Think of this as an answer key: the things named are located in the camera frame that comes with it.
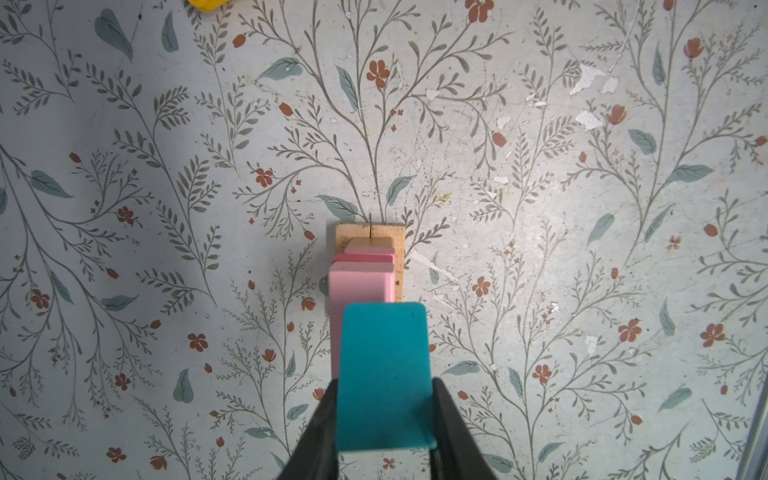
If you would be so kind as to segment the engraved rectangular wood block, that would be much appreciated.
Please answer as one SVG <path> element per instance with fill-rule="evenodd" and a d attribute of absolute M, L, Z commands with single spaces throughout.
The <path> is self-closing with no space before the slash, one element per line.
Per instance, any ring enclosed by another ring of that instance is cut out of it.
<path fill-rule="evenodd" d="M 391 239 L 395 250 L 395 301 L 402 302 L 405 272 L 405 235 L 406 227 L 403 224 L 339 222 L 335 225 L 334 248 L 336 253 L 341 253 L 354 238 Z"/>

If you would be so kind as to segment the dark pink rectangular block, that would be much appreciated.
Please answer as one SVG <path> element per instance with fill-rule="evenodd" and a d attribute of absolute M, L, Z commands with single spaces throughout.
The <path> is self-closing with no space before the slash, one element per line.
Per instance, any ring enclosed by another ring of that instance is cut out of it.
<path fill-rule="evenodd" d="M 395 255 L 388 253 L 340 253 L 335 256 L 333 262 L 394 264 Z"/>

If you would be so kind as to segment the teal wood block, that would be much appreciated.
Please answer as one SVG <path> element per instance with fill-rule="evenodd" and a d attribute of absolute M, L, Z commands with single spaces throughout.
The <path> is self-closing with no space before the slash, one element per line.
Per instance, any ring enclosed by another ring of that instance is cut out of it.
<path fill-rule="evenodd" d="M 345 308 L 335 444 L 340 452 L 436 445 L 424 305 Z"/>

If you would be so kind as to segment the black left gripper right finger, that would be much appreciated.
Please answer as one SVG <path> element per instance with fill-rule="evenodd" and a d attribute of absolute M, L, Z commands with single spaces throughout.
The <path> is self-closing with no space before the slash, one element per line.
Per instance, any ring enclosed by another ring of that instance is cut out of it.
<path fill-rule="evenodd" d="M 434 377 L 432 388 L 432 426 L 436 446 L 429 453 L 430 478 L 496 480 L 445 383 Z"/>

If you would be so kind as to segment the arched natural wood block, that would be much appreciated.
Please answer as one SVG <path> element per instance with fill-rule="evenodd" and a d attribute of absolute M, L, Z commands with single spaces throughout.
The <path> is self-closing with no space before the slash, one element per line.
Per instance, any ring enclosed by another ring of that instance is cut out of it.
<path fill-rule="evenodd" d="M 345 246 L 344 253 L 359 255 L 394 255 L 394 240 L 389 237 L 355 237 Z"/>

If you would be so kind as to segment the light pink wood block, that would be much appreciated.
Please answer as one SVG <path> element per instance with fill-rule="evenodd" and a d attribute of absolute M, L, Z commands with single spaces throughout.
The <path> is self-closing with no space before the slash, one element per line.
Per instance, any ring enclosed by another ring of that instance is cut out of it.
<path fill-rule="evenodd" d="M 331 379 L 340 373 L 344 310 L 356 303 L 395 301 L 393 263 L 336 261 L 328 273 Z"/>

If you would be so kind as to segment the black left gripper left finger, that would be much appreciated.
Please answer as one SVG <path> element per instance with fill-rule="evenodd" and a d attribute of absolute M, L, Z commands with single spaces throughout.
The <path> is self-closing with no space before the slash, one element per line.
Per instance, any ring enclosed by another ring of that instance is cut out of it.
<path fill-rule="evenodd" d="M 338 380 L 333 379 L 278 480 L 336 480 L 339 477 L 337 428 Z"/>

